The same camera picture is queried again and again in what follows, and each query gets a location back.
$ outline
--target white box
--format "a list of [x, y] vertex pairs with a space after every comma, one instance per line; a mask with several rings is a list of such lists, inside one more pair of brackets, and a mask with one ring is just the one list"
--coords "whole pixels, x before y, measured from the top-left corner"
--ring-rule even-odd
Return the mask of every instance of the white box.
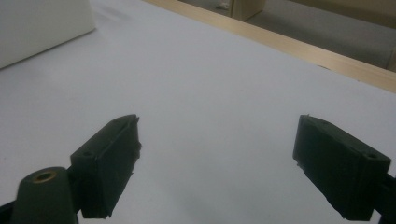
[[1, 0], [0, 68], [93, 29], [89, 0]]

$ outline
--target white table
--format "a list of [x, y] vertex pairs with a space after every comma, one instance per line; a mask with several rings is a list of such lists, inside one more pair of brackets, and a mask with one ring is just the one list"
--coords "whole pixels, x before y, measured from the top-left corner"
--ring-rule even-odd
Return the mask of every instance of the white table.
[[396, 160], [394, 93], [139, 0], [92, 9], [93, 33], [0, 70], [0, 204], [132, 113], [134, 175], [113, 218], [81, 223], [350, 223], [291, 157], [301, 114]]

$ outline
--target screw hole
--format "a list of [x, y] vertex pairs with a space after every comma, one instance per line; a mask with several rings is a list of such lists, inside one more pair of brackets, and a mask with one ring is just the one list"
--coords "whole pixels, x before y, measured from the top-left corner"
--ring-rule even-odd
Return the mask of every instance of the screw hole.
[[373, 154], [373, 153], [370, 153], [370, 154], [368, 154], [367, 156], [370, 157], [370, 158], [372, 158], [372, 159], [376, 159], [376, 155]]
[[56, 172], [54, 171], [46, 171], [43, 172], [33, 178], [33, 183], [41, 184], [53, 179], [56, 176]]

